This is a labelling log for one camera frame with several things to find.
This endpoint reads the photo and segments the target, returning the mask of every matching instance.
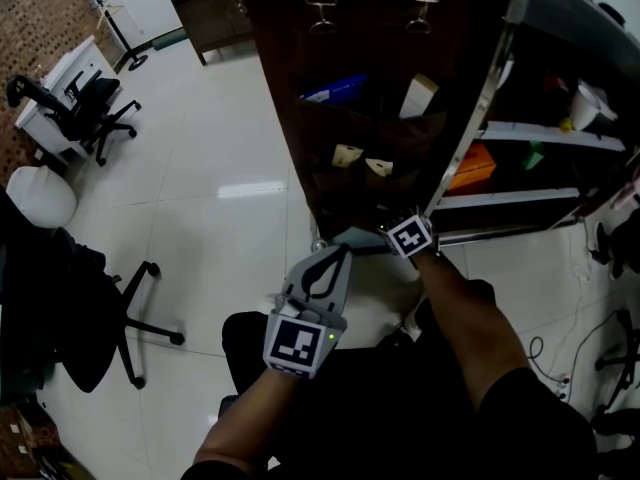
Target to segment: cable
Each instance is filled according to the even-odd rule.
[[[534,354],[533,344],[536,340],[540,340],[540,350],[538,351],[537,354]],[[538,359],[542,355],[543,350],[544,350],[544,340],[540,336],[536,336],[531,340],[531,343],[529,343],[529,356],[527,357],[527,359],[529,359],[533,363],[533,365],[545,378],[549,379],[550,381],[557,382],[559,384],[563,383],[565,379],[556,379],[555,377],[551,377],[551,375],[548,375],[547,373],[542,371],[542,368],[540,368],[540,365],[536,362],[536,359]]]
[[[580,354],[580,349],[582,348],[582,346],[587,342],[587,340],[589,338],[591,338],[591,336],[593,335],[594,332],[596,332],[598,329],[600,329],[601,327],[604,327],[605,324],[611,320],[611,318],[614,315],[617,315],[620,312],[620,310],[616,310],[613,313],[611,313],[607,318],[604,319],[604,322],[602,322],[600,325],[597,325],[596,327],[594,327],[591,332],[589,334],[587,334],[587,336],[580,342],[580,345],[578,345],[578,349],[576,350],[576,356],[573,359],[573,366],[571,367],[571,384],[569,384],[569,396],[567,397],[567,403],[571,402],[571,394],[573,393],[573,375],[576,371],[576,365],[578,364],[578,355]]]

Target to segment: metal hook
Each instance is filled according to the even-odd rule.
[[[415,0],[422,4],[418,17],[411,20],[404,27],[408,34],[430,34],[431,25],[427,21],[427,12],[429,11],[429,4],[437,4],[440,0]]]
[[[316,2],[313,0],[304,0],[307,5],[315,5],[318,8],[318,12],[320,13],[320,21],[317,21],[311,28],[309,28],[309,34],[320,35],[320,34],[333,34],[338,30],[338,25],[329,21],[324,16],[324,8],[326,7],[335,7],[338,5],[338,0],[333,0],[333,2]]]

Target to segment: chair wheel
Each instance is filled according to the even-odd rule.
[[[151,277],[157,277],[160,275],[160,267],[158,266],[157,263],[152,263],[151,265],[149,265],[149,267],[147,268],[147,272],[149,272],[149,275]]]
[[[178,345],[178,346],[184,345],[184,342],[185,342],[184,334],[178,333],[178,332],[175,334],[172,334],[169,337],[169,341],[171,342],[172,345]]]
[[[147,385],[147,381],[144,380],[144,377],[136,377],[133,379],[133,385],[136,389],[142,389]]]

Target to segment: wooden cabinet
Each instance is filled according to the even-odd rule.
[[[202,65],[204,52],[251,39],[251,24],[235,0],[171,0]]]

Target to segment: black sleeve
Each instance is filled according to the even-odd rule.
[[[241,469],[226,462],[213,460],[198,462],[182,475],[182,480],[247,480],[248,478],[249,475]]]
[[[492,478],[598,478],[591,426],[529,369],[491,387],[479,420],[482,460]]]

